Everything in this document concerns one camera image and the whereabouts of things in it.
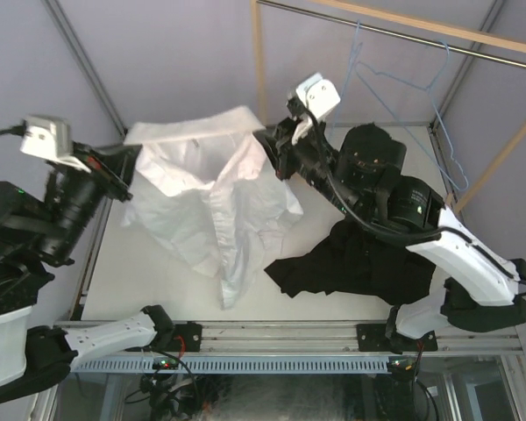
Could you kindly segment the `white shirt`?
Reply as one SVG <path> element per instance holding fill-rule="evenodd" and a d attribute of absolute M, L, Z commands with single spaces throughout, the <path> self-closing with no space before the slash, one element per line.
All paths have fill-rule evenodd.
<path fill-rule="evenodd" d="M 124 225 L 142 225 L 171 256 L 218 279 L 226 310 L 303 215 L 254 136 L 262 127 L 239 106 L 177 123 L 138 122 L 124 140 L 139 147 Z"/>

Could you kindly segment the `blue wire hanger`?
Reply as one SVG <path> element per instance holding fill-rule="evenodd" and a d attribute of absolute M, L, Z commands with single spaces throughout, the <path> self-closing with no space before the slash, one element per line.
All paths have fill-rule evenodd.
<path fill-rule="evenodd" d="M 376 92 L 376 90 L 372 87 L 372 85 L 366 80 L 366 78 L 361 74 L 361 69 L 367 70 L 369 73 L 372 73 L 374 76 L 387 78 L 389 80 L 392 80 L 394 82 L 398 82 L 400 84 L 403 84 L 409 88 L 412 88 L 414 90 L 422 92 L 424 95 L 426 95 L 430 102 L 431 109 L 435 112 L 435 121 L 439 124 L 440 128 L 442 129 L 442 133 L 444 135 L 444 139 L 446 140 L 446 144 L 449 148 L 450 152 L 450 160 L 451 163 L 455 165 L 455 167 L 458 169 L 460 175 L 462 176 L 463 182 L 458 183 L 447 170 L 443 170 L 441 165 L 437 163 L 437 160 L 433 158 L 431 155 L 427 153 L 430 160 L 436 165 L 437 169 L 445 178 L 450 185 L 455 188 L 458 192 L 466 192 L 470 187 L 470 181 L 466 175 L 466 172 L 459 162 L 459 160 L 455 157 L 455 148 L 451 140 L 451 136 L 448 132 L 448 129 L 446 127 L 446 124 L 444 122 L 444 119 L 442 117 L 442 113 L 439 110 L 435 98 L 433 96 L 433 90 L 437 85 L 438 79 L 440 76 L 444 73 L 446 67 L 448 66 L 450 62 L 450 46 L 443 40 L 436 40 L 435 46 L 440 46 L 444 51 L 444 62 L 439 67 L 438 71 L 435 73 L 435 75 L 431 78 L 431 80 L 425 84 L 425 85 L 418 85 L 416 83 L 411 82 L 410 80 L 401 78 L 397 75 L 391 74 L 386 71 L 379 71 L 376 68 L 372 67 L 371 65 L 365 63 L 362 60 L 355 59 L 355 62 L 352 64 L 352 72 L 360 79 L 360 81 L 365 85 L 365 87 L 370 91 L 370 93 L 373 95 L 373 97 L 380 103 L 382 108 L 392 117 L 395 119 L 397 123 L 400 123 L 401 120 L 399 119 L 399 116 L 387 105 L 387 103 L 382 99 L 382 97 Z"/>
<path fill-rule="evenodd" d="M 345 78 L 343 80 L 343 83 L 342 83 L 342 86 L 341 86 L 341 90 L 340 90 L 340 94 L 339 94 L 340 101 L 339 101 L 339 104 L 338 104 L 337 108 L 334 110 L 333 118 L 331 120 L 330 134 L 333 134 L 334 131 L 335 131 L 335 128 L 336 128 L 336 125 L 337 125 L 337 121 L 338 121 L 339 112 L 341 111 L 342 106 L 343 106 L 345 92 L 346 92 L 346 89 L 347 89 L 347 87 L 348 87 L 348 85 L 350 83 L 352 67 L 353 67 L 354 62 L 356 61 L 356 59 L 357 59 L 357 57 L 359 55 L 359 51 L 361 49 L 361 45 L 359 43 L 360 27 L 361 27 L 361 22 L 360 22 L 360 20 L 358 20 L 356 22 L 355 31 L 354 31 L 354 34 L 353 34 L 353 37 L 352 37 L 352 44 L 351 44 L 351 48 L 350 48 L 350 52 L 349 52 L 349 56 L 348 56 L 348 60 L 347 60 L 346 70 L 345 70 Z"/>

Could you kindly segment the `black shirt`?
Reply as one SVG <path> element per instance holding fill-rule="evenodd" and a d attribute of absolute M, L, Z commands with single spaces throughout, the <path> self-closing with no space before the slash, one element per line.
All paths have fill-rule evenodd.
<path fill-rule="evenodd" d="M 381 242 L 356 223 L 342 220 L 309 253 L 275 260 L 265 272 L 291 298 L 302 292 L 340 292 L 402 305 L 429 294 L 435 268 L 424 257 Z"/>

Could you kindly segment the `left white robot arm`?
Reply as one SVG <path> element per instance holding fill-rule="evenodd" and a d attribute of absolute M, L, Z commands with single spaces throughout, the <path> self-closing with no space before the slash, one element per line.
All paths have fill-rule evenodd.
<path fill-rule="evenodd" d="M 54 163 L 37 199 L 0 182 L 0 404 L 62 382 L 81 364 L 130 348 L 168 349 L 174 323 L 160 305 L 84 329 L 30 326 L 39 291 L 71 254 L 104 198 L 126 202 L 138 145 L 76 144 L 83 168 Z"/>

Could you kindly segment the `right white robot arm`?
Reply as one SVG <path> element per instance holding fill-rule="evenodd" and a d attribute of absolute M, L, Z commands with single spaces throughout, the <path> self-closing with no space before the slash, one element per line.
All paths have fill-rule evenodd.
<path fill-rule="evenodd" d="M 407 148 L 375 124 L 350 129 L 339 149 L 312 125 L 287 118 L 255 133 L 281 180 L 298 174 L 374 239 L 413 253 L 448 275 L 443 287 L 393 304 L 385 340 L 399 353 L 437 329 L 492 332 L 526 323 L 526 260 L 484 246 L 427 183 L 402 174 Z"/>

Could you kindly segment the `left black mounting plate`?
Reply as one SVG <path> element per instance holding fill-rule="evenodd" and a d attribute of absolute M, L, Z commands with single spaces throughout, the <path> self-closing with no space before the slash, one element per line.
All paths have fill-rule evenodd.
<path fill-rule="evenodd" d="M 194 323 L 178 323 L 175 325 L 174 337 L 168 346 L 171 352 L 198 353 L 201 350 L 203 326 Z"/>

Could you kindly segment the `black mounting plate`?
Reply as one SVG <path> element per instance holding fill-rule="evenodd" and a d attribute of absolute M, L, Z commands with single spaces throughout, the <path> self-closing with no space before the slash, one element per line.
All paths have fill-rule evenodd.
<path fill-rule="evenodd" d="M 366 323 L 356 325 L 358 347 L 361 352 L 389 352 L 390 341 L 386 336 L 386 325 Z"/>
<path fill-rule="evenodd" d="M 175 325 L 174 337 L 168 346 L 171 352 L 198 353 L 201 350 L 203 326 L 194 323 L 178 323 Z"/>

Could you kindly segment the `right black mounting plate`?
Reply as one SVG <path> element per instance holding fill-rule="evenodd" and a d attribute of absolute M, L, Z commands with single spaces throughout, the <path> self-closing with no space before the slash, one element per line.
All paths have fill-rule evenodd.
<path fill-rule="evenodd" d="M 358 347 L 361 352 L 389 352 L 390 341 L 386 336 L 386 325 L 366 323 L 356 325 Z"/>

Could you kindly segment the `metal hanging rod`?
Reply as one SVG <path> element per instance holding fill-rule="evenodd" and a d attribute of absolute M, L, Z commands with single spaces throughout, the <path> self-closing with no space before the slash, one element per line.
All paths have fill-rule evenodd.
<path fill-rule="evenodd" d="M 508 59 L 505 57 L 497 56 L 494 54 L 484 54 L 478 50 L 473 50 L 473 49 L 468 49 L 468 48 L 463 48 L 463 47 L 453 46 L 453 45 L 446 45 L 442 41 L 435 41 L 435 40 L 426 39 L 423 37 L 409 35 L 403 32 L 391 31 L 391 30 L 381 28 L 378 26 L 366 25 L 366 24 L 358 23 L 357 21 L 351 21 L 345 18 L 337 18 L 332 15 L 320 13 L 317 11 L 310 11 L 310 10 L 306 10 L 306 9 L 299 8 L 299 7 L 294 7 L 294 6 L 290 6 L 286 4 L 280 4 L 275 1 L 256 1 L 256 4 L 263 5 L 266 7 L 271 7 L 276 10 L 291 12 L 297 15 L 302 15 L 302 16 L 306 16 L 310 18 L 317 18 L 325 22 L 359 28 L 366 32 L 372 32 L 375 34 L 388 36 L 394 39 L 401 39 L 401 40 L 405 40 L 405 41 L 423 45 L 423 46 L 435 47 L 441 50 L 448 50 L 450 53 L 461 54 L 469 58 L 479 59 L 483 61 L 490 61 L 493 63 L 498 63 L 498 64 L 502 64 L 505 66 L 526 70 L 526 62 L 516 61 L 516 60 Z"/>

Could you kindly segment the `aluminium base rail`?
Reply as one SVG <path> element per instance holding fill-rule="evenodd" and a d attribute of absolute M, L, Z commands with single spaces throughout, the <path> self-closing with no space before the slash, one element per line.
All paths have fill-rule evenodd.
<path fill-rule="evenodd" d="M 367 340 L 358 333 L 358 321 L 201 321 L 201 332 L 193 334 L 186 349 L 199 345 L 207 356 L 271 355 L 389 355 L 389 349 L 366 350 Z M 518 355 L 523 353 L 514 328 L 489 333 L 470 333 L 445 327 L 435 332 L 434 356 Z"/>

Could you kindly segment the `wooden clothes rack frame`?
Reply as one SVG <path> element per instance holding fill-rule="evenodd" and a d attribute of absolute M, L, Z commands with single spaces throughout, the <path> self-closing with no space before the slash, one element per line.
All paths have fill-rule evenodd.
<path fill-rule="evenodd" d="M 364 31 L 372 32 L 388 36 L 395 39 L 402 39 L 408 42 L 444 49 L 445 46 L 435 40 L 430 40 L 422 37 L 408 35 L 402 32 L 390 31 L 373 25 L 360 24 L 356 21 L 351 21 L 344 18 L 337 18 L 329 14 L 319 13 L 299 7 L 294 7 L 282 4 L 278 1 L 251 1 L 251 19 L 252 19 L 252 46 L 254 51 L 255 74 L 257 82 L 257 101 L 259 106 L 259 114 L 262 118 L 267 118 L 267 93 L 266 93 L 266 74 L 264 63 L 264 47 L 263 47 L 263 28 L 261 23 L 261 16 L 259 8 L 261 5 L 279 9 L 282 11 L 293 12 L 311 18 L 317 18 L 326 22 L 331 22 L 339 25 L 350 26 L 362 29 Z M 520 61 L 509 60 L 500 56 L 491 54 L 483 54 L 472 49 L 448 46 L 451 52 L 462 54 L 466 57 L 472 57 L 485 61 L 491 61 L 498 64 L 508 65 L 515 68 L 522 68 L 526 70 L 526 63 Z M 503 164 L 509 155 L 517 148 L 521 141 L 526 137 L 526 121 L 518 129 L 517 133 L 505 144 L 499 153 L 494 157 L 491 163 L 483 171 L 480 179 L 459 199 L 452 199 L 451 204 L 456 212 L 462 211 L 472 199 L 479 193 L 479 191 L 490 180 L 495 171 Z"/>

